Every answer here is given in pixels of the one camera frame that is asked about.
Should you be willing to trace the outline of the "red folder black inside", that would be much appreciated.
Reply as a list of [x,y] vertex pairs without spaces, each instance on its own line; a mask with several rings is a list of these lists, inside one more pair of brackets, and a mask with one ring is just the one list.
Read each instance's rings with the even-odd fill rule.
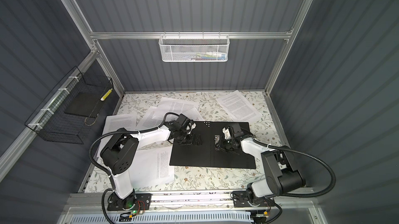
[[[225,139],[224,129],[240,127],[241,132]],[[170,166],[255,169],[255,158],[242,151],[240,141],[249,137],[246,122],[196,122],[190,144],[172,146]]]

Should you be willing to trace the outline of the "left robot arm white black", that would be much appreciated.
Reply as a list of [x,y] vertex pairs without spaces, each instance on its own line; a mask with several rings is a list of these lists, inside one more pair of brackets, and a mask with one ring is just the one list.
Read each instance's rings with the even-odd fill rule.
[[183,114],[167,112],[160,125],[145,130],[127,130],[120,128],[100,136],[95,144],[109,137],[99,152],[103,165],[100,165],[92,155],[90,147],[89,157],[92,164],[104,171],[111,182],[111,191],[119,200],[129,199],[124,207],[131,209],[135,206],[135,190],[131,182],[131,169],[137,150],[158,141],[172,140],[174,145],[202,144],[200,135],[194,134],[195,122]]

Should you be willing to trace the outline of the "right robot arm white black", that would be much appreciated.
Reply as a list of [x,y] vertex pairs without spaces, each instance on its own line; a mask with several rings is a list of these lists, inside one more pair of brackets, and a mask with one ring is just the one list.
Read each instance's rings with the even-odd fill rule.
[[218,151],[249,154],[262,161],[265,177],[248,184],[245,191],[231,193],[236,207],[258,207],[269,204],[273,197],[283,196],[305,186],[292,154],[262,144],[249,130],[238,123],[226,126],[214,137]]

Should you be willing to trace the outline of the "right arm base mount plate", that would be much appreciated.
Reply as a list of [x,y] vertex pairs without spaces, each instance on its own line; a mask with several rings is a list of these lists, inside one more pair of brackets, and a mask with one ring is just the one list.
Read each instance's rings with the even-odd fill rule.
[[230,198],[233,200],[234,207],[265,207],[270,208],[273,205],[265,197],[258,198],[248,190],[232,191]]

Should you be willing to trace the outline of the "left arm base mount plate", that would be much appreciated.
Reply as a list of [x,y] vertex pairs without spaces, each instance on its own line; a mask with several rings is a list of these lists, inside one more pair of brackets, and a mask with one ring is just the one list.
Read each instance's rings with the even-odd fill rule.
[[125,199],[120,199],[115,193],[110,194],[107,200],[108,211],[144,211],[148,210],[151,204],[152,194],[139,193],[131,194]]

